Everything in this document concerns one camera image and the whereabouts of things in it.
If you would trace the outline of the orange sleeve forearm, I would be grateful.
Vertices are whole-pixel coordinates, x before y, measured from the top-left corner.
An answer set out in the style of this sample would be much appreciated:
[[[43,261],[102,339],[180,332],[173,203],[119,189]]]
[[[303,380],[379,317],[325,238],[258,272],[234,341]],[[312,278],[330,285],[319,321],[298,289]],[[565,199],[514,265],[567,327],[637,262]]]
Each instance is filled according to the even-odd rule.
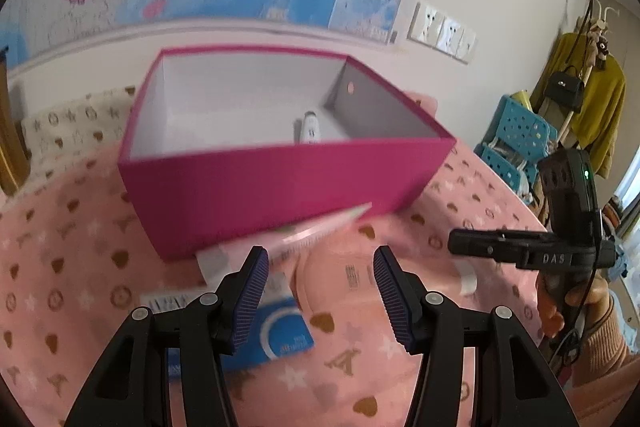
[[[579,426],[639,425],[639,355],[620,332],[611,295],[589,310],[590,325],[566,393]]]

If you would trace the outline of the person left hand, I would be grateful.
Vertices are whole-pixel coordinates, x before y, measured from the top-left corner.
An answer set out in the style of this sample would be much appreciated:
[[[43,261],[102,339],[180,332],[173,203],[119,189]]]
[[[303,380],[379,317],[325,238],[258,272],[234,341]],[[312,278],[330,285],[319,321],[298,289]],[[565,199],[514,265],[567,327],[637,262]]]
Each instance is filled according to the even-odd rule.
[[[564,296],[564,303],[571,308],[578,308],[582,302],[588,284],[583,283],[567,291]],[[546,280],[542,275],[538,275],[536,280],[537,288],[537,310],[541,321],[541,330],[548,338],[554,338],[562,331],[565,320],[560,305],[549,293]],[[585,331],[600,323],[610,309],[610,294],[608,293],[608,283],[597,274],[590,286],[582,311],[585,312]]]

